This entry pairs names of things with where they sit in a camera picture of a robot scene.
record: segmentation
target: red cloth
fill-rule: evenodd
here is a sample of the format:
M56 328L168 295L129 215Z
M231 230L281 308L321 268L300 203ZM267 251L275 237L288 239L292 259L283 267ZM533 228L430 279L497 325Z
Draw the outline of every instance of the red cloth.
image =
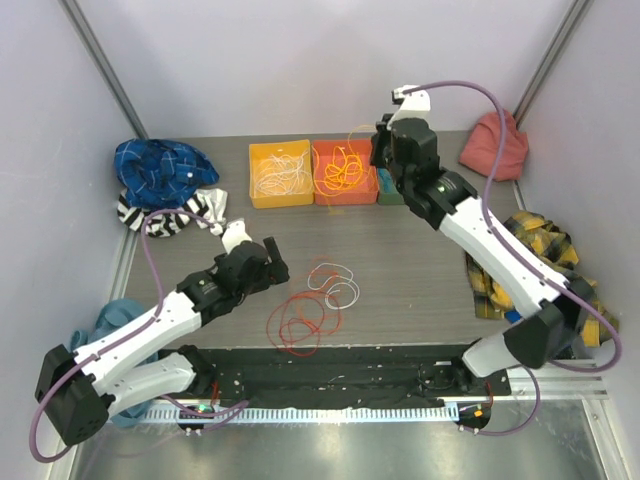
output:
M522 173L524 159L529 151L527 134L519 132L511 113L504 111L507 121L507 139L495 179L517 180ZM485 177L491 173L500 141L498 113L488 113L476 124L471 137L460 154L460 163Z

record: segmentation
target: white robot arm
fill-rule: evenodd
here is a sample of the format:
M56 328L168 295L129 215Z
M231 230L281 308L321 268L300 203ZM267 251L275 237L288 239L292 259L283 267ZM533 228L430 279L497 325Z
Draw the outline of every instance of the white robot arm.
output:
M212 268L193 273L178 284L165 297L157 317L153 308L72 353L59 345L45 355L36 388L38 402L66 372L97 358L71 377L45 408L66 445L83 442L111 416L133 405L167 393L202 395L210 389L215 367L193 346L184 346L157 362L136 365L169 342L231 312L247 295L289 280L275 240L265 239L264 247L251 241L244 221L227 226L222 244L226 253L214 259ZM113 348L101 355L109 346Z
M425 91L393 91L395 114L376 124L371 163L389 170L411 211L469 253L512 298L522 320L474 343L462 356L468 373L484 378L514 365L540 368L580 334L586 312L540 281L494 237L482 215L476 190L459 174L440 167L436 134L426 121L431 108ZM494 226L544 278L589 300L584 280L569 282L541 262L497 220Z

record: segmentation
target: wooden table surface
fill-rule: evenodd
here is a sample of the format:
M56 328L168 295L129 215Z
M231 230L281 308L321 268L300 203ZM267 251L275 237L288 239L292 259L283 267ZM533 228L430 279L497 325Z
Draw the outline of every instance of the wooden table surface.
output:
M462 173L479 191L484 178L457 164L467 132L439 134L442 165ZM332 138L323 135L321 138ZM329 256L349 267L361 296L344 310L340 331L323 345L461 343L503 328L501 321L476 319L462 249L434 232L407 207L310 205L256 210L249 199L250 143L314 138L227 137L185 139L206 152L220 173L216 185L229 192L227 219L244 217L256 241L274 236L293 278L309 273L315 257ZM496 184L490 201L502 221L517 209L512 184ZM218 238L195 224L168 239L149 239L153 258L167 291L194 271L213 264L223 252ZM294 288L302 289L301 283ZM271 311L288 298L281 285L249 296L231 314L171 344L202 348L268 346L265 324ZM157 303L149 267L138 241L126 296L152 307Z

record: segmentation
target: white wall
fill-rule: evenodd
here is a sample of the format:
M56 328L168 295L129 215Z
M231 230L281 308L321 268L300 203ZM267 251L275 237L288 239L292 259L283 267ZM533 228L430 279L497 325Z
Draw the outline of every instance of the white wall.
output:
M521 182L530 210L575 241L583 271L622 322L624 354L606 381L637 457L640 416L640 4L594 2L527 116Z
M27 445L42 357L107 299L123 235L112 155L132 132L55 1L2 3L0 105L1 476L35 480L47 471Z
M80 0L152 136L350 131L407 83L460 79L514 109L571 0ZM490 110L434 94L432 125Z

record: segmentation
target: blue patterned cloth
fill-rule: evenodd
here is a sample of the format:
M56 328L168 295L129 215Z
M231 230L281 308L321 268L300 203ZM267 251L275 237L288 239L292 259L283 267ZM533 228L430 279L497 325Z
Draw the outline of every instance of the blue patterned cloth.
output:
M155 211L179 208L196 189L220 178L209 158L186 143L171 140L128 140L114 159L118 180L127 187L132 207Z
M146 309L140 303L128 298L121 298L107 303L100 311L98 320L96 321L95 330L92 333L85 330L76 330L73 332L69 342L69 351L72 352L76 348L86 345L87 343L92 343L106 337L110 333L115 332L120 327L129 323L131 320L138 318L144 312L146 312ZM154 353L140 365L155 362L157 360L158 354ZM140 417L149 410L150 405L151 402L134 405L133 407L120 412L118 415L111 417L111 421L118 427L132 427L136 425L139 422Z

